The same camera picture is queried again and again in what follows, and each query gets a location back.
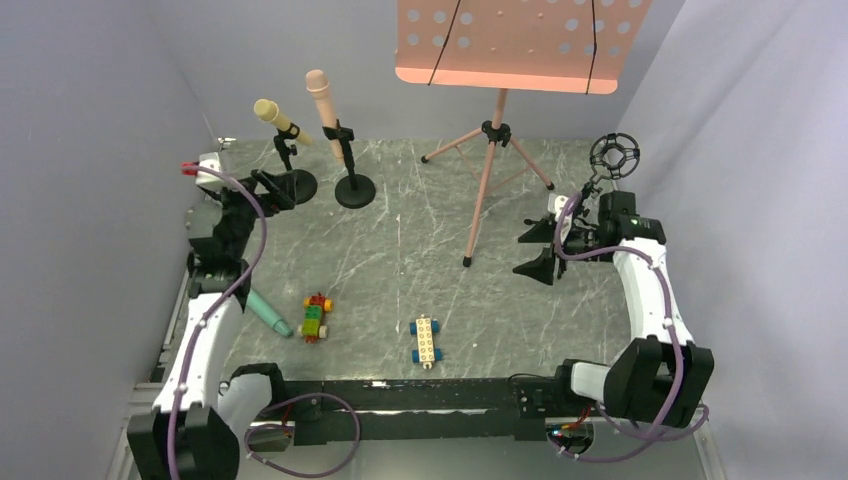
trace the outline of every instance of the teal cylinder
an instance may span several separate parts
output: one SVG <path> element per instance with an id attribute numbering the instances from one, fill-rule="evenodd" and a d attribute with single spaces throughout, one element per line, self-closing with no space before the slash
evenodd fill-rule
<path id="1" fill-rule="evenodd" d="M 247 308 L 251 309 L 256 316 L 280 335 L 291 337 L 294 334 L 291 327 L 283 320 L 283 316 L 277 313 L 261 295 L 256 293 L 256 290 L 250 290 L 250 294 L 247 296 Z"/>

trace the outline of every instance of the red tip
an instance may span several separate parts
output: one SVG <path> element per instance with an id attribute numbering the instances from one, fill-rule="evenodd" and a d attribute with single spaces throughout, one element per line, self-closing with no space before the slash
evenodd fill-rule
<path id="1" fill-rule="evenodd" d="M 182 170 L 183 175 L 190 175 L 192 177 L 196 177 L 197 176 L 197 170 L 195 170 L 193 168 L 187 168 L 187 167 L 196 167 L 196 166 L 197 166 L 197 162 L 183 162 L 182 165 L 180 165 L 180 169 Z"/>

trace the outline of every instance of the pink music stand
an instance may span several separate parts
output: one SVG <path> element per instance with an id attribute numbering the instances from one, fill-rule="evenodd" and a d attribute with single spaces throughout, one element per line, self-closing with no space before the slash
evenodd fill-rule
<path id="1" fill-rule="evenodd" d="M 459 0 L 457 10 L 457 0 L 398 0 L 395 72 L 401 80 L 431 83 L 432 78 L 432 83 L 438 85 L 499 89 L 491 122 L 421 157 L 427 163 L 456 148 L 465 160 L 460 144 L 481 133 L 486 133 L 489 139 L 471 235 L 462 261 L 464 266 L 471 266 L 486 194 L 528 169 L 549 190 L 554 188 L 510 134 L 509 126 L 502 122 L 509 89 L 614 92 L 650 3 L 650 0 Z M 504 147 L 507 143 L 512 145 L 527 167 L 490 188 L 489 176 L 498 143 Z"/>

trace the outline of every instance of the toy car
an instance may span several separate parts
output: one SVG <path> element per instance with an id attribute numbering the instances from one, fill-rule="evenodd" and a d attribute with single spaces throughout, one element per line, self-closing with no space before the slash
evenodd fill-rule
<path id="1" fill-rule="evenodd" d="M 306 343 L 315 343 L 319 338 L 327 338 L 327 326 L 324 325 L 324 314 L 333 311 L 333 301 L 321 295 L 306 297 L 303 299 L 303 308 L 306 310 L 303 323 L 297 326 L 297 333 Z"/>
<path id="2" fill-rule="evenodd" d="M 420 363 L 425 370 L 442 361 L 442 350 L 435 348 L 433 334 L 439 333 L 439 322 L 423 315 L 409 324 L 409 333 L 418 337 L 418 348 L 412 351 L 412 363 Z"/>

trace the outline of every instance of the table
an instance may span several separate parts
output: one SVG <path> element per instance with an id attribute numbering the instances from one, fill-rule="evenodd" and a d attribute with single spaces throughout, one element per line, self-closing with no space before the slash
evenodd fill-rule
<path id="1" fill-rule="evenodd" d="M 611 264 L 570 264 L 553 287 L 512 273 L 542 247 L 516 242 L 528 228 L 523 219 L 545 212 L 549 192 L 532 172 L 487 198 L 474 264 L 462 266 L 477 184 L 456 151 L 419 162 L 439 143 L 354 141 L 357 172 L 378 189 L 376 200 L 361 210 L 346 210 L 334 199 L 344 168 L 329 143 L 299 147 L 293 164 L 315 174 L 318 193 L 268 221 L 253 287 L 292 328 L 302 321 L 303 298 L 321 291 L 334 302 L 326 320 L 329 336 L 316 344 L 283 338 L 247 312 L 226 376 L 257 362 L 278 363 L 289 380 L 551 375 L 565 358 L 610 362 L 627 345 L 627 309 Z M 464 148 L 478 168 L 485 146 L 479 141 Z M 558 193 L 579 190 L 591 174 L 590 140 L 526 140 L 524 146 Z M 237 176 L 254 168 L 284 170 L 270 139 L 236 142 L 227 152 Z M 500 165 L 493 185 L 524 166 L 511 148 L 499 147 L 495 162 Z M 588 206 L 596 210 L 595 202 Z M 259 228 L 246 258 L 254 255 L 258 237 Z M 415 338 L 408 324 L 421 314 L 442 327 L 436 345 L 445 358 L 432 370 L 411 361 Z"/>

